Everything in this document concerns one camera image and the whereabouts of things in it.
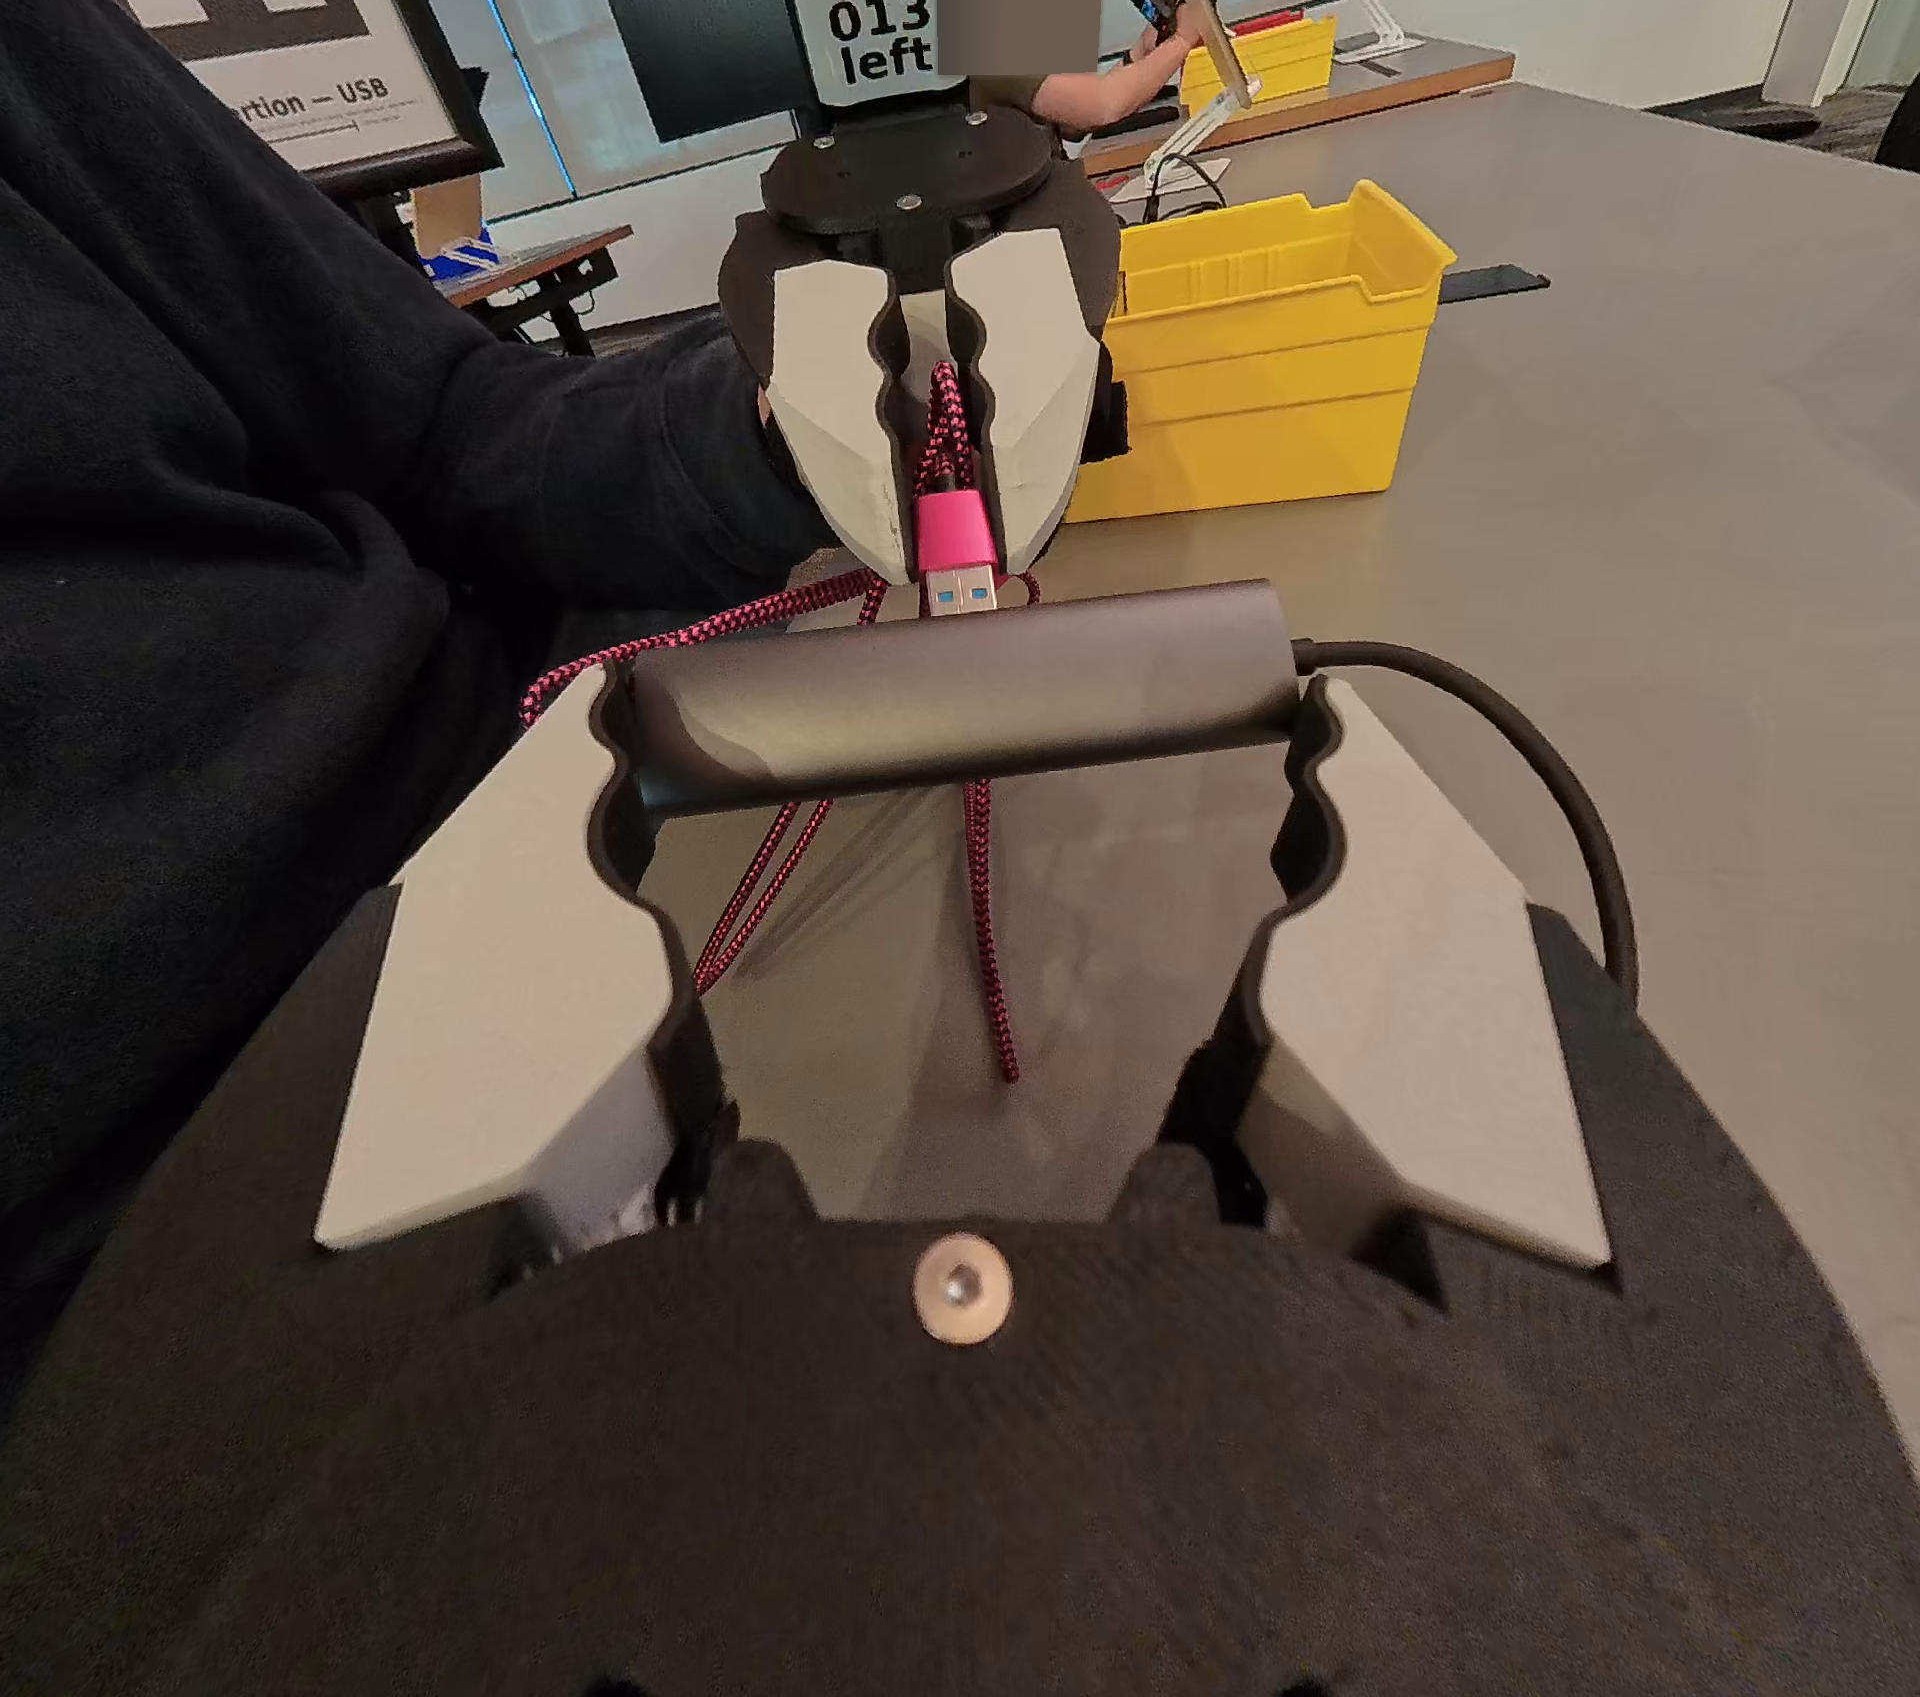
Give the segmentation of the dark wooden table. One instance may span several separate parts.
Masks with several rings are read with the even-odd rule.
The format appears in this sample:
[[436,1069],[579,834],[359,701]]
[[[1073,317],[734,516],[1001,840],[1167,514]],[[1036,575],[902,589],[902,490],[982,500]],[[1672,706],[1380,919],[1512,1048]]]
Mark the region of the dark wooden table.
[[548,323],[561,354],[592,358],[595,352],[579,304],[615,283],[611,250],[631,235],[631,227],[622,223],[585,236],[505,252],[492,266],[436,278],[433,289],[498,341],[537,347],[529,327]]

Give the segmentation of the person's left forearm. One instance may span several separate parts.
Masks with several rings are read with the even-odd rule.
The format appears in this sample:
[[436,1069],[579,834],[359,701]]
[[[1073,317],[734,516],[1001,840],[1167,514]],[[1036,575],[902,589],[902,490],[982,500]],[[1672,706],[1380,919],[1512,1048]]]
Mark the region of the person's left forearm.
[[495,601],[716,610],[833,543],[716,319],[599,361],[479,337],[409,444],[393,521]]

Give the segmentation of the another person's forearm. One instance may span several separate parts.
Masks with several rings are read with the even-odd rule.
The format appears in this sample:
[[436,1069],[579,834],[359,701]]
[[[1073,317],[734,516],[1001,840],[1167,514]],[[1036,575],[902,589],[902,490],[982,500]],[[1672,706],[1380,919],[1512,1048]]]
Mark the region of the another person's forearm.
[[1095,73],[1051,73],[1025,103],[1027,113],[1066,141],[1080,141],[1123,122],[1158,100],[1174,83],[1199,35],[1174,29],[1166,36],[1148,26],[1126,57]]

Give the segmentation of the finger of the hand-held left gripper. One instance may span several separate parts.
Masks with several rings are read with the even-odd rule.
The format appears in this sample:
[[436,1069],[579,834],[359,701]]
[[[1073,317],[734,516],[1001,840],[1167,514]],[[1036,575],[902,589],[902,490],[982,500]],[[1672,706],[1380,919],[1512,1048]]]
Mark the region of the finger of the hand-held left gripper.
[[1000,564],[1025,570],[1070,507],[1091,417],[1091,334],[1061,236],[1004,230],[954,257],[947,345]]
[[900,390],[910,345],[885,271],[813,261],[773,278],[772,419],[837,543],[910,581]]

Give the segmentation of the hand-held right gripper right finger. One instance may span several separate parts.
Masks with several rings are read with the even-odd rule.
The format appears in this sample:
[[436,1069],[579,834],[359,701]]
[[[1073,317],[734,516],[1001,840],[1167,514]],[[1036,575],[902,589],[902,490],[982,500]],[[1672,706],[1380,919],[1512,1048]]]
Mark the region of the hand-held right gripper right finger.
[[1439,1218],[1611,1258],[1523,888],[1341,681],[1306,686],[1253,931],[1199,1055],[1199,1140],[1343,1254]]

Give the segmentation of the yellow plastic bin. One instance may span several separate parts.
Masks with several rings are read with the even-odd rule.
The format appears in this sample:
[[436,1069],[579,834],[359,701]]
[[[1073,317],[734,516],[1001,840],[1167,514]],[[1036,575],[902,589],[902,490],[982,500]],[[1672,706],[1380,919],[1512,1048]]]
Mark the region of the yellow plastic bin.
[[1119,233],[1106,349],[1126,452],[1071,525],[1391,485],[1455,252],[1397,197],[1268,197]]
[[[1332,81],[1336,17],[1288,12],[1284,20],[1258,20],[1228,35],[1256,106],[1307,100]],[[1180,73],[1180,104],[1188,114],[1203,110],[1224,91],[1224,79],[1205,45],[1188,53]]]

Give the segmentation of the dark grey usb hub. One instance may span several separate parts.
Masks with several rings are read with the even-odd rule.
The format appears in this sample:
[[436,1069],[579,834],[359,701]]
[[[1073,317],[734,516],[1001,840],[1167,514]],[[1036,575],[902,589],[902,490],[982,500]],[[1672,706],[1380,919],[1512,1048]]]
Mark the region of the dark grey usb hub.
[[1640,995],[1614,840],[1568,760],[1483,678],[1378,638],[1284,642],[1266,581],[870,629],[712,638],[614,662],[606,730],[649,821],[974,779],[1089,770],[1288,741],[1338,671],[1420,681],[1494,725],[1564,814],[1601,964]]

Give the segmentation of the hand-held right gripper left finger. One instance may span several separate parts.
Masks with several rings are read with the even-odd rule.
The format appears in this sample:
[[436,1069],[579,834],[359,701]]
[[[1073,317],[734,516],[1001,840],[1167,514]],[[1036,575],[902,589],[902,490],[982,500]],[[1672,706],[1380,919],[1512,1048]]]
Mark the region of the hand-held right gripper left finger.
[[556,1254],[669,1223],[725,1089],[675,927],[640,882],[630,703],[576,677],[411,852],[313,1241],[501,1207]]

